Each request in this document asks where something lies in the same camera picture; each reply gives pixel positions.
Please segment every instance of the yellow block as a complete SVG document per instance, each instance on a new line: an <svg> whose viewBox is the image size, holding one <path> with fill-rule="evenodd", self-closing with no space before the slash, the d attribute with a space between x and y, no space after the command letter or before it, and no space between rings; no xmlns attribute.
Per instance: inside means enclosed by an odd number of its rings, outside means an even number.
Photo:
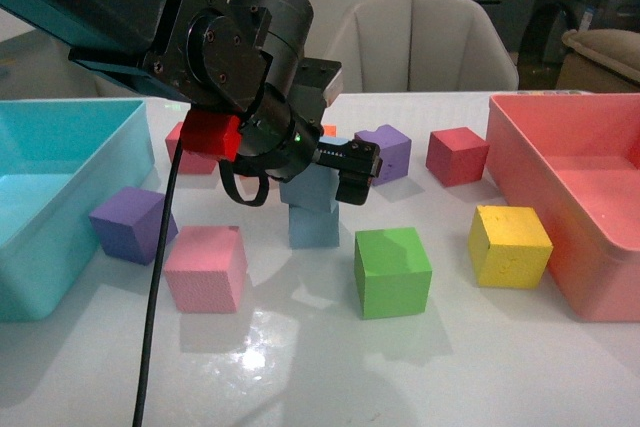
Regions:
<svg viewBox="0 0 640 427"><path fill-rule="evenodd" d="M553 245L530 207L478 206L469 232L478 285L533 289Z"/></svg>

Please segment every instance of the teal bin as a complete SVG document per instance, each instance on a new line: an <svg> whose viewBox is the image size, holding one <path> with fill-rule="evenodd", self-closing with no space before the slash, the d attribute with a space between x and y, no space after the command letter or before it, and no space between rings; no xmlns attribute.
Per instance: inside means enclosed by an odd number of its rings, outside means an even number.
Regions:
<svg viewBox="0 0 640 427"><path fill-rule="evenodd" d="M0 322L49 315L98 246L89 213L154 164L140 99L0 102Z"/></svg>

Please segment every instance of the black velcro strap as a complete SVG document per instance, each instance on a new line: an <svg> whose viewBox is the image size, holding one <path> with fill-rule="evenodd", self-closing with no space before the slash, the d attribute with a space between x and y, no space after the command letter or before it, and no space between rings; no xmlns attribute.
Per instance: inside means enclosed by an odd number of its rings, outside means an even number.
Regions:
<svg viewBox="0 0 640 427"><path fill-rule="evenodd" d="M228 160L221 160L218 162L220 166L220 179L222 179L222 185L227 195L238 204L248 205L249 207L260 207L267 200L269 195L269 177L266 174L258 174L258 192L253 200L245 200L238 192L236 186L236 178L233 173L233 164Z"/></svg>

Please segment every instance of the green block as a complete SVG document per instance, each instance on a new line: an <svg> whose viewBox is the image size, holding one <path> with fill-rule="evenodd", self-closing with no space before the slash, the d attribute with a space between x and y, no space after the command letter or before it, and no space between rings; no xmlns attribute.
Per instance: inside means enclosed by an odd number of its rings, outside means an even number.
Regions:
<svg viewBox="0 0 640 427"><path fill-rule="evenodd" d="M356 232L354 271L364 319L424 312L432 271L415 228Z"/></svg>

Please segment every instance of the purple block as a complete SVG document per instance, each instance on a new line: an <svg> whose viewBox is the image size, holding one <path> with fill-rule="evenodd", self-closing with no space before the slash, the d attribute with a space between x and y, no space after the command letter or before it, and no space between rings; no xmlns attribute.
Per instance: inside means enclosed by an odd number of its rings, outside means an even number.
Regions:
<svg viewBox="0 0 640 427"><path fill-rule="evenodd" d="M107 255L147 265L155 257L160 237L164 194L125 187L89 214ZM173 215L167 243L177 235Z"/></svg>
<svg viewBox="0 0 640 427"><path fill-rule="evenodd" d="M381 125L375 132L356 132L356 139L373 142L380 146L382 168L372 185L380 185L406 177L409 173L411 139L388 124Z"/></svg>

